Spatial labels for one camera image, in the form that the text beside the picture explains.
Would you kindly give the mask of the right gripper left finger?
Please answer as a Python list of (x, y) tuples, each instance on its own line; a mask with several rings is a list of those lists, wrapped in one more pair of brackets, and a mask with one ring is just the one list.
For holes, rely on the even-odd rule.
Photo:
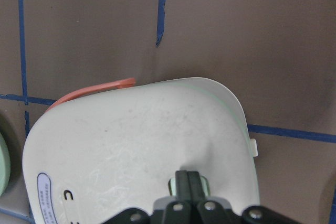
[(164, 223), (189, 223), (191, 220), (191, 189), (185, 170), (175, 172), (169, 181), (173, 200), (164, 209)]

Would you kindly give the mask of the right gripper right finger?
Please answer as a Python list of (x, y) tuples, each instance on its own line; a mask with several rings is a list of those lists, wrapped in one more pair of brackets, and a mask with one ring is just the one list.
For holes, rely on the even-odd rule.
[(222, 205), (205, 196), (199, 172), (187, 172), (191, 193), (191, 223), (224, 223)]

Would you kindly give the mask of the green plate near right arm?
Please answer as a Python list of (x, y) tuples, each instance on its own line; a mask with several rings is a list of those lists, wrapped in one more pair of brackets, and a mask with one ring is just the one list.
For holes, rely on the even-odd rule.
[(0, 195), (2, 196), (5, 192), (9, 179), (10, 179), (10, 171), (11, 171), (11, 159), (9, 155), (9, 150), (7, 143), (5, 141), (4, 135), (0, 134), (0, 145), (1, 145), (1, 151), (0, 151), (0, 169), (1, 169), (1, 186), (0, 186)]

